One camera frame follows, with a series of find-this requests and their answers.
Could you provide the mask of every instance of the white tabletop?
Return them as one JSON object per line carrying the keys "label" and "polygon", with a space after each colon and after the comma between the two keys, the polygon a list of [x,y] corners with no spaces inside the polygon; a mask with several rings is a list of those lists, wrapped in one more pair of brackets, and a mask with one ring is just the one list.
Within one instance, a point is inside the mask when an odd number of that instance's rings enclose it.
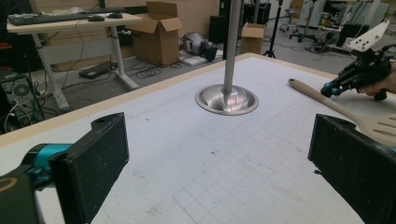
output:
{"label": "white tabletop", "polygon": [[[1,135],[0,173],[36,144],[74,143],[94,119],[124,112],[131,160],[93,223],[362,223],[307,159],[315,115],[345,117],[288,84],[297,78],[320,90],[330,79],[265,57],[238,57],[233,84],[253,91],[259,106],[227,117],[194,101],[201,88],[223,82],[223,65]],[[379,103],[354,91],[334,100],[363,113],[376,105],[371,114],[396,105],[392,96]],[[62,223],[55,189],[37,195],[47,222]]]}
{"label": "white tabletop", "polygon": [[10,33],[17,33],[19,35],[27,34],[42,34],[47,32],[56,32],[61,30],[75,30],[86,29],[93,27],[109,27],[118,25],[133,24],[141,21],[142,19],[134,15],[122,13],[122,19],[109,19],[105,18],[104,21],[58,21],[51,23],[33,24],[16,26],[11,23],[7,24],[7,30]]}

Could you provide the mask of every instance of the metal bowl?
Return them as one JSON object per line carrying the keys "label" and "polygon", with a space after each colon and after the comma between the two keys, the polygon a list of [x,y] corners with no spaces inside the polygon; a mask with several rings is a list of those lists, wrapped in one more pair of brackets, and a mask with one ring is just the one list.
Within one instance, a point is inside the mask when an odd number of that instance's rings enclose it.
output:
{"label": "metal bowl", "polygon": [[221,115],[243,115],[259,105],[253,92],[232,86],[231,92],[225,93],[222,84],[201,89],[196,93],[195,101],[203,109]]}

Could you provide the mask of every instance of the wooden spatula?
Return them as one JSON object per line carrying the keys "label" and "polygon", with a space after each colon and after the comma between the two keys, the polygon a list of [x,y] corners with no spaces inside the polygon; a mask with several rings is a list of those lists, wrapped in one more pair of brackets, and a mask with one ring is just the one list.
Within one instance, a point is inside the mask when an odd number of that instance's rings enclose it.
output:
{"label": "wooden spatula", "polygon": [[389,114],[379,117],[364,117],[337,104],[333,100],[320,94],[320,92],[312,89],[297,79],[289,79],[289,84],[295,90],[310,96],[311,98],[323,103],[331,109],[334,109],[352,119],[359,125],[362,133],[373,138],[378,143],[388,147],[396,147],[396,114]]}

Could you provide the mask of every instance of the keyboard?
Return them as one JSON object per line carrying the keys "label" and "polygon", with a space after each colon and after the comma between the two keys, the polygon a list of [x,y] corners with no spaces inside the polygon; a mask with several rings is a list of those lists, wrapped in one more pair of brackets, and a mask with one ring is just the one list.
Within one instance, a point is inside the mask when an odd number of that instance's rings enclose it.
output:
{"label": "keyboard", "polygon": [[50,23],[57,21],[80,21],[87,20],[88,15],[86,14],[69,14],[69,15],[60,15],[60,16],[48,16],[48,15],[39,15],[32,17],[19,17],[15,15],[8,16],[8,21],[13,25],[32,25],[32,24],[41,24],[41,23]]}
{"label": "keyboard", "polygon": [[102,13],[113,13],[113,12],[124,12],[125,8],[123,7],[96,7],[87,9],[82,14],[102,14]]}

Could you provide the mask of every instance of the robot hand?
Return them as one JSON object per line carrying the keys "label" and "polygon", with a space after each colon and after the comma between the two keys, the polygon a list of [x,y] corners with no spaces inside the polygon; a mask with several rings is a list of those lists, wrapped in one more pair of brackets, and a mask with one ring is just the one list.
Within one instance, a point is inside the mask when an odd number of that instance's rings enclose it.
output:
{"label": "robot hand", "polygon": [[[389,21],[384,21],[349,43],[349,47],[353,49],[351,54],[358,58],[341,71],[336,79],[324,85],[320,90],[323,95],[327,97],[337,96],[346,90],[358,89],[376,83],[390,74],[389,57],[385,57],[384,53],[388,49],[396,47],[396,44],[385,46],[379,51],[371,49],[371,46],[382,38],[388,25]],[[375,96],[378,101],[386,98],[385,90],[381,90]]]}

